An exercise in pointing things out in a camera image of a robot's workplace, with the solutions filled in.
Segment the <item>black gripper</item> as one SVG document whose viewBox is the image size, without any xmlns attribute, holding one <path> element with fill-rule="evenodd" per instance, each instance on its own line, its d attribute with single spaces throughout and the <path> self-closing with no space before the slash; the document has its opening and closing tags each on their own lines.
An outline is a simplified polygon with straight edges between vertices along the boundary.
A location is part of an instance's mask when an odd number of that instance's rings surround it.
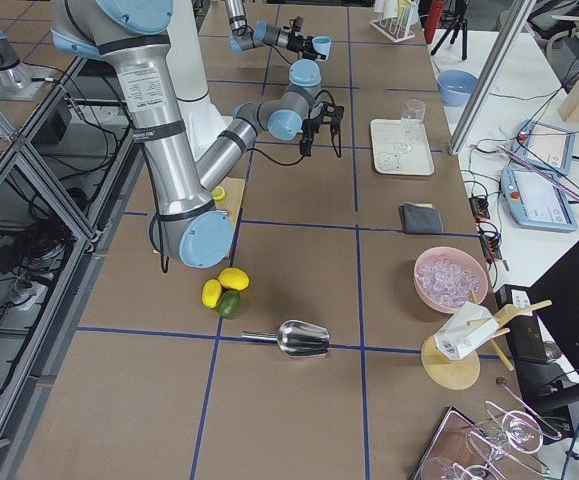
<svg viewBox="0 0 579 480">
<path fill-rule="evenodd" d="M 317 52 L 313 46 L 313 43 L 324 44 L 325 36 L 310 36 L 305 38 L 302 35 L 292 33 L 289 35 L 288 50 L 297 53 L 302 59 L 327 61 L 328 55 Z"/>
<path fill-rule="evenodd" d="M 320 113 L 303 121 L 302 137 L 299 142 L 300 155 L 307 155 L 307 153 L 312 151 L 315 135 L 319 132 L 321 123 Z"/>
</svg>

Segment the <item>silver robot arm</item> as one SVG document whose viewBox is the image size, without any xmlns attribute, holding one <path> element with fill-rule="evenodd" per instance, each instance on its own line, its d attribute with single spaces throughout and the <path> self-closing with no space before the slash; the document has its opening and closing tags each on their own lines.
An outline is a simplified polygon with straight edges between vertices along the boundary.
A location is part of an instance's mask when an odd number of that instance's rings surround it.
<svg viewBox="0 0 579 480">
<path fill-rule="evenodd" d="M 241 0 L 226 0 L 226 13 L 232 35 L 229 38 L 234 52 L 263 46 L 296 53 L 300 59 L 324 62 L 329 59 L 332 40 L 328 36 L 303 36 L 304 18 L 297 16 L 287 26 L 279 27 L 258 21 L 252 27 Z"/>
<path fill-rule="evenodd" d="M 292 140 L 320 111 L 326 36 L 266 22 L 250 27 L 239 1 L 226 5 L 235 51 L 280 47 L 297 54 L 276 100 L 248 102 L 230 117 L 208 96 L 198 28 L 188 1 L 55 1 L 52 34 L 67 53 L 110 64 L 145 157 L 155 210 L 148 235 L 163 259 L 209 268 L 229 253 L 234 228 L 212 192 L 257 136 Z"/>
</svg>

